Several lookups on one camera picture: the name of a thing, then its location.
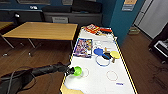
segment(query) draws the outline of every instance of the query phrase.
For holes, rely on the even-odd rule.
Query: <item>box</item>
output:
[[[130,27],[128,34],[139,34],[140,30],[136,27]]]

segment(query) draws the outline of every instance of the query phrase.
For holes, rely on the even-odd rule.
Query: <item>window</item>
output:
[[[0,3],[9,3],[9,0],[0,0]]]
[[[50,4],[50,0],[17,0],[20,4]]]

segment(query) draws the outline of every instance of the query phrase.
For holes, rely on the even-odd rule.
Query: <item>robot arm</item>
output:
[[[23,91],[23,88],[29,84],[34,77],[54,72],[63,72],[69,75],[74,74],[75,70],[73,67],[69,68],[62,63],[58,63],[6,74],[1,77],[0,94],[17,94],[17,92]]]

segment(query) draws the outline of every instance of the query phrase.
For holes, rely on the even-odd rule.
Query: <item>white table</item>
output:
[[[120,53],[113,37],[97,36],[81,29],[79,38],[92,39],[93,49],[96,46],[95,44],[99,43],[103,49],[106,47],[108,51],[118,51]],[[121,57],[116,59],[115,63],[110,60],[110,64],[106,67],[99,66],[95,60],[96,55],[94,53],[92,55],[92,58],[72,57],[70,67],[80,66],[83,73],[81,76],[67,76],[63,88],[80,90],[84,94],[137,93],[121,53]],[[102,64],[108,63],[108,60],[101,57],[98,57],[98,61]],[[64,92],[62,88],[61,91],[63,94],[71,94],[70,92]]]

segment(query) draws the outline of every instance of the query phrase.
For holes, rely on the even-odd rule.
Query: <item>floor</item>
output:
[[[23,66],[36,68],[58,62],[69,64],[69,55],[71,55],[72,50],[70,41],[33,40],[35,44],[42,42],[42,46],[30,57],[28,53],[32,46],[27,39],[7,39],[15,46],[15,49],[11,50],[8,56],[2,56],[10,49],[10,46],[0,39],[0,76],[13,71],[27,69],[22,68]],[[37,83],[33,88],[18,94],[58,94],[63,77],[64,74],[61,72],[36,77]],[[34,81],[32,80],[27,87],[32,86],[33,83]]]
[[[120,49],[139,94],[168,94],[168,65],[148,50],[150,42],[142,32],[127,35]]]

